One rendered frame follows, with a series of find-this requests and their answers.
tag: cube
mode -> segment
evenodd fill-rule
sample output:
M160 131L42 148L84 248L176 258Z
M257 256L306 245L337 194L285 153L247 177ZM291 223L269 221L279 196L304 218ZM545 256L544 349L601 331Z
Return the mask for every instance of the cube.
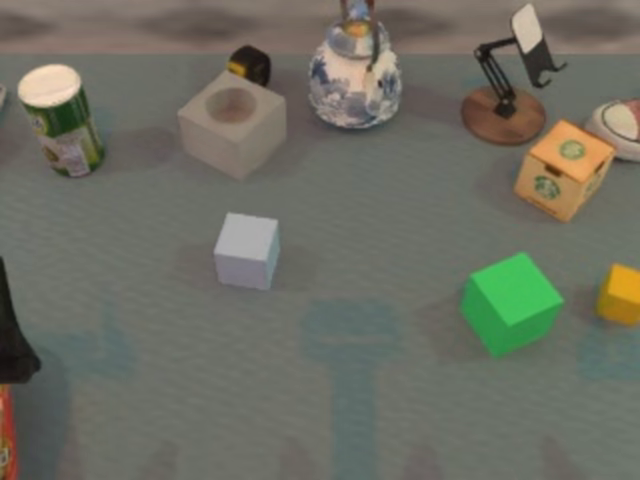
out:
M525 156L514 191L569 222L600 188L615 153L604 140L561 120Z
M243 180L287 137L283 97L224 71L178 112L185 151Z
M526 253L473 273L461 311L490 354L498 357L546 335L564 305Z
M269 290L280 255L278 230L277 220L228 213L213 251L218 281Z
M614 264L600 288L598 315L611 322L640 323L640 271Z

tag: gray table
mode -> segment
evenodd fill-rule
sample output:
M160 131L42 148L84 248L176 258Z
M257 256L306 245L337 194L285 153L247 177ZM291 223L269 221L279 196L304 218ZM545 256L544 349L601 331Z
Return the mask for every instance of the gray table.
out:
M638 94L639 60L570 58L536 92L549 126ZM612 262L638 266L640 165L616 164L560 224L511 193L526 147L461 127L461 98L484 83L471 56L403 58L401 113L359 134L313 117L307 59L293 57L274 59L272 83L290 141L240 184L177 137L177 110L225 58L5 56L0 82L15 91L52 61L83 74L109 154L91 177L56 176L9 98L0 254L44 362L15 388L22 479L637 477L640 337L605 328L593 305ZM271 292L216 283L228 211L281 221ZM495 361L459 291L518 251L567 305L548 338ZM385 359L311 348L363 319L397 340Z

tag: red snack bag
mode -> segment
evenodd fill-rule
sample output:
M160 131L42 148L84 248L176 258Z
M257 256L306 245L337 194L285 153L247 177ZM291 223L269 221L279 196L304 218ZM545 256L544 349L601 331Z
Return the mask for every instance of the red snack bag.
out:
M0 385L0 480L18 480L16 429L8 385Z

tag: blue and white teapot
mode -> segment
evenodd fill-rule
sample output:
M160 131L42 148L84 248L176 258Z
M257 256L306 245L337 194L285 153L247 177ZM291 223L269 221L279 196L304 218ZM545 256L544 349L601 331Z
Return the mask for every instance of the blue and white teapot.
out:
M402 80L389 35L375 20L373 1L341 0L342 19L328 30L309 71L309 101L327 123L364 129L398 111Z

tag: white cube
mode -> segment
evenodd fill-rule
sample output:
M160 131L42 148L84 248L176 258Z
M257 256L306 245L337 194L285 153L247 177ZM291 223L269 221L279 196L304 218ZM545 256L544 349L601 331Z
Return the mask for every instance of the white cube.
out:
M236 180L287 138L284 97L224 71L178 112L184 149Z
M213 251L218 281L269 290L279 255L277 220L228 213Z

